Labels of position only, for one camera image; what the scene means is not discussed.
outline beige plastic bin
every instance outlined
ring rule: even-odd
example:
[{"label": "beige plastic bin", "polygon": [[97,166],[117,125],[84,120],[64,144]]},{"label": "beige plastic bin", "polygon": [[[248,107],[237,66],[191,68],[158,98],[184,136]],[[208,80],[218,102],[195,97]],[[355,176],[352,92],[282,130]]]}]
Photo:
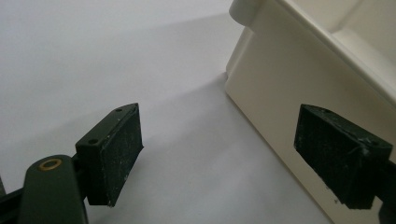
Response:
[{"label": "beige plastic bin", "polygon": [[335,223],[379,223],[381,202],[347,209],[304,162],[293,147],[300,104],[396,146],[395,12],[394,0],[234,0],[230,9],[246,28],[226,91]]}]

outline white tabletop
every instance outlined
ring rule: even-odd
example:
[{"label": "white tabletop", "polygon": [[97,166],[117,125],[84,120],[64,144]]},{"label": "white tabletop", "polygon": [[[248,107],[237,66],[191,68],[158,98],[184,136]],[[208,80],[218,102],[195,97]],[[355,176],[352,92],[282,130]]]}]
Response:
[{"label": "white tabletop", "polygon": [[231,0],[0,2],[0,175],[138,102],[142,150],[90,223],[329,223],[224,92]]}]

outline brass screw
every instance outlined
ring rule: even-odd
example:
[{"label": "brass screw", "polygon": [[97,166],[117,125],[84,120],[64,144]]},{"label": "brass screw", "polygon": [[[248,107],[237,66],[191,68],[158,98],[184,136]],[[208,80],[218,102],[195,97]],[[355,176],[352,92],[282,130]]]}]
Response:
[{"label": "brass screw", "polygon": [[62,164],[62,161],[60,159],[49,159],[47,161],[41,162],[41,164],[38,166],[38,169],[40,171],[49,171],[57,168]]}]

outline white box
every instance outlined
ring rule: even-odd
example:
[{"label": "white box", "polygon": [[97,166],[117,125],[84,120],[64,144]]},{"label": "white box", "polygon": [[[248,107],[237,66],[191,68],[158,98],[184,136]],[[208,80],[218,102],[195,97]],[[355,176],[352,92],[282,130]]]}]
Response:
[{"label": "white box", "polygon": [[347,209],[304,162],[293,147],[300,104],[396,146],[394,12],[394,0],[234,0],[230,9],[246,28],[226,91],[335,223],[378,223],[381,202]]}]

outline textured black pad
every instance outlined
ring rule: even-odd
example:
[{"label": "textured black pad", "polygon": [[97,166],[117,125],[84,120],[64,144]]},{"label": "textured black pad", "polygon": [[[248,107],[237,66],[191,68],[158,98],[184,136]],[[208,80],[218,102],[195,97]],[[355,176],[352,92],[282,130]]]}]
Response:
[{"label": "textured black pad", "polygon": [[76,143],[79,163],[90,177],[91,205],[116,204],[142,148],[138,104],[113,110]]},{"label": "textured black pad", "polygon": [[371,208],[392,145],[330,110],[302,105],[294,147],[348,208]]}]

